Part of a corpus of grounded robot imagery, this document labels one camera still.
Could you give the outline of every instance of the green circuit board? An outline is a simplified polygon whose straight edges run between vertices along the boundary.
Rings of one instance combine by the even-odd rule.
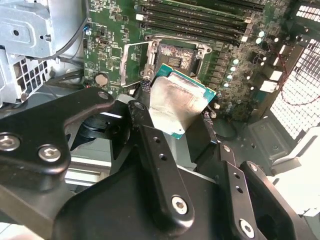
[[[259,101],[251,86],[262,70],[250,57],[253,53],[269,56],[257,43],[258,34],[263,31],[261,39],[272,45],[268,36],[281,34],[289,3],[289,0],[237,1],[235,4],[231,0],[214,3],[91,0],[89,31],[83,43],[85,81],[116,97],[129,93],[137,83],[148,78],[151,60],[153,71],[162,63],[172,64],[217,92],[221,104],[219,115],[246,121]],[[148,54],[153,50],[150,43],[154,40],[158,52]],[[99,85],[95,81],[98,74],[104,74],[107,84]]]

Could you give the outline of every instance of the screw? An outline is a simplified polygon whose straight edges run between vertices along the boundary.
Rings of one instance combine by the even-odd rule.
[[[258,168],[255,165],[253,165],[252,163],[249,163],[249,166],[253,171],[255,171],[255,172],[258,171]]]
[[[20,146],[19,138],[12,135],[0,135],[0,150],[1,151],[13,151]]]
[[[98,95],[102,99],[106,99],[107,100],[109,98],[108,95],[104,91],[98,92]]]
[[[254,229],[246,220],[240,219],[239,224],[240,224],[241,230],[244,232],[244,234],[248,238],[253,239],[255,237]]]
[[[144,110],[145,109],[145,106],[143,106],[140,102],[136,101],[134,103],[134,105],[138,108],[138,109],[141,109],[141,110]]]
[[[223,148],[224,148],[224,150],[226,150],[228,153],[230,153],[230,148],[228,147],[228,146],[226,146],[226,145],[223,145]]]
[[[47,162],[55,162],[61,157],[61,152],[55,146],[43,146],[38,152],[39,157]]]
[[[87,35],[87,36],[91,36],[91,34],[92,34],[92,31],[90,30],[90,29],[87,29],[87,30],[85,30],[85,35]]]
[[[181,215],[185,215],[188,211],[188,206],[186,204],[186,202],[179,196],[174,196],[171,200],[172,206],[174,208],[174,210],[176,210],[176,212],[178,214]]]

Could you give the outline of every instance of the black plastic part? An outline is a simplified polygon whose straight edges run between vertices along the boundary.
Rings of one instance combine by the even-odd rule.
[[[37,190],[59,184],[71,161],[68,129],[79,128],[80,121],[108,111],[113,103],[111,95],[91,87],[1,119],[0,134],[18,137],[20,146],[0,151],[0,184]],[[38,151],[45,145],[58,148],[61,157],[55,162],[42,160]]]
[[[130,137],[134,139],[145,171],[149,198],[154,203],[154,221],[169,236],[179,236],[194,222],[193,204],[165,136],[154,128],[147,107],[138,101],[130,101],[128,108],[132,120]],[[173,197],[186,202],[186,214],[179,214],[174,209]]]
[[[256,222],[268,239],[317,240],[307,223],[295,213],[257,165],[246,161],[240,169],[247,179]]]
[[[168,237],[157,228],[145,171],[137,162],[67,202],[56,218],[52,240],[220,240],[218,186],[181,169],[178,173],[196,212],[185,234]]]

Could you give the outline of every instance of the black metal bracket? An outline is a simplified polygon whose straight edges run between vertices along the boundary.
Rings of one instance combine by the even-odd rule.
[[[268,239],[275,236],[282,240],[316,238],[307,223],[289,206],[259,166],[246,161],[241,164],[240,169],[248,182],[255,218]]]
[[[147,107],[133,100],[128,103],[128,109],[132,122],[129,142],[138,150],[149,183],[154,221],[169,236],[179,236],[194,222],[191,199],[165,136],[154,128]]]
[[[111,95],[92,87],[1,119],[0,184],[38,190],[57,186],[71,161],[69,130],[113,103]]]
[[[1,119],[1,209],[54,240],[316,239],[257,166],[237,168],[233,151],[217,142],[201,116],[186,135],[196,171],[207,177],[178,169],[144,104],[122,104],[116,118],[111,108],[110,95],[88,88]],[[88,119],[99,112],[106,118]],[[94,137],[111,140],[112,174],[72,196],[63,181],[82,122],[80,135],[97,130]],[[108,128],[119,125],[114,133]],[[275,219],[267,230],[266,215]]]

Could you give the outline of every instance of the capacitor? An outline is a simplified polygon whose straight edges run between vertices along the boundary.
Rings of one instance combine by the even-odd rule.
[[[255,43],[256,44],[260,44],[262,42],[262,38],[258,37],[256,40],[255,40]]]
[[[237,58],[234,58],[233,60],[232,60],[232,64],[234,64],[234,65],[238,65],[239,64],[239,59],[237,59]]]
[[[279,42],[279,38],[274,35],[268,35],[268,38],[271,39],[274,43]]]
[[[264,31],[260,31],[258,33],[259,38],[263,38],[265,36],[265,32]]]
[[[108,76],[104,73],[99,73],[96,75],[94,80],[100,87],[107,85],[109,81]]]
[[[258,60],[256,61],[256,63],[259,64],[260,66],[265,65],[265,62],[264,62],[261,58],[258,58]]]
[[[267,60],[267,57],[265,56],[265,55],[263,55],[263,54],[260,54],[260,58],[262,59],[262,61],[266,61]]]
[[[215,111],[210,112],[210,118],[215,119],[217,118],[217,113]]]
[[[213,105],[213,108],[214,109],[220,109],[220,104],[215,102],[214,105]]]
[[[223,86],[224,88],[228,88],[228,87],[229,87],[229,83],[228,83],[227,81],[224,81],[224,82],[222,83],[222,86]]]
[[[243,76],[245,77],[245,79],[250,80],[251,76],[248,73],[244,73]]]

